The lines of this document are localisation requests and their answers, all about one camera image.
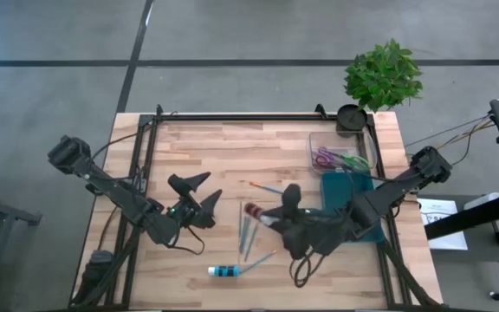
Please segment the gray floor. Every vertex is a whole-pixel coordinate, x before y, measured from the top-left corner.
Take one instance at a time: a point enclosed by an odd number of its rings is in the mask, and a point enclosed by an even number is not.
[[[0,60],[128,59],[143,0],[0,1]],[[141,59],[353,58],[391,37],[421,59],[499,59],[499,0],[157,0]],[[499,67],[424,67],[423,100],[398,107],[405,143],[487,113]],[[0,68],[0,199],[44,217],[17,226],[0,311],[58,309],[70,295],[93,198],[47,162],[63,134],[103,145],[126,68]],[[309,111],[351,102],[344,68],[138,68],[127,112]],[[428,193],[499,192],[494,128]],[[436,145],[440,137],[425,142]],[[410,146],[409,153],[422,145]],[[465,144],[443,150],[459,159]],[[435,258],[444,300],[499,311],[492,263]]]

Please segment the wooden tabletop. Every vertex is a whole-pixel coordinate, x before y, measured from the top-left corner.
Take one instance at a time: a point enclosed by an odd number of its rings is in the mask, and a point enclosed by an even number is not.
[[[111,140],[135,133],[138,118],[138,114],[118,114]],[[407,168],[396,114],[376,113],[374,119],[386,176],[395,177]],[[195,198],[202,200],[219,188],[223,195],[215,209],[215,227],[196,229],[205,241],[201,256],[168,250],[143,234],[131,309],[384,308],[379,261],[371,243],[343,244],[325,258],[304,288],[297,289],[288,274],[291,258],[282,248],[280,235],[261,227],[247,263],[277,249],[274,256],[240,277],[210,277],[207,273],[208,267],[219,264],[247,265],[237,251],[240,205],[251,201],[269,209],[280,203],[278,194],[250,186],[248,181],[279,189],[297,183],[302,190],[300,207],[322,206],[319,176],[309,169],[306,146],[309,133],[333,130],[332,121],[174,121],[159,125],[147,196],[165,206],[172,205],[178,195],[166,183],[167,178],[173,173],[189,177],[201,172],[211,172],[211,176],[199,187]],[[114,177],[126,176],[132,150],[133,138],[110,146],[105,171]],[[76,287],[113,208],[107,198],[96,201]],[[103,249],[113,250],[118,221],[114,218],[111,223]],[[405,202],[396,223],[405,264],[429,295],[441,302],[417,206]],[[201,248],[200,242],[186,230],[182,231],[178,245]],[[312,257],[311,261],[315,263],[317,258]],[[122,293],[125,268],[124,265],[120,273],[117,298]],[[391,276],[398,294],[392,266]]]

